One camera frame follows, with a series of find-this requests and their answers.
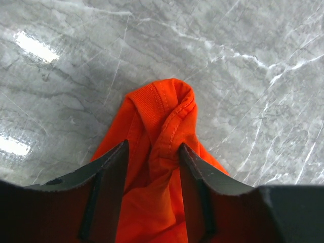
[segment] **marble tabletop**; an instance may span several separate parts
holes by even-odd
[[[323,14],[315,0],[0,0],[0,178],[88,163],[126,93],[176,77],[231,176],[323,184]]]

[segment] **garment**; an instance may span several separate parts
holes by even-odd
[[[128,139],[129,167],[117,243],[188,242],[178,149],[188,144],[226,173],[196,136],[193,89],[178,79],[155,81],[127,94],[93,159]]]

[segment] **gray countertop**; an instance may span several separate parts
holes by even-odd
[[[0,178],[88,163],[126,93],[176,77],[231,176],[323,184],[323,14],[311,0],[0,0]]]

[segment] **orange-red cloth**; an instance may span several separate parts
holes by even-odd
[[[188,242],[178,149],[188,144],[226,173],[196,136],[198,107],[184,81],[155,81],[127,94],[93,159],[127,139],[129,166],[117,243]]]

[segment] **marble surface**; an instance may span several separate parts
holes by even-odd
[[[0,0],[0,178],[88,163],[127,92],[177,77],[234,178],[323,184],[323,14],[313,0]]]

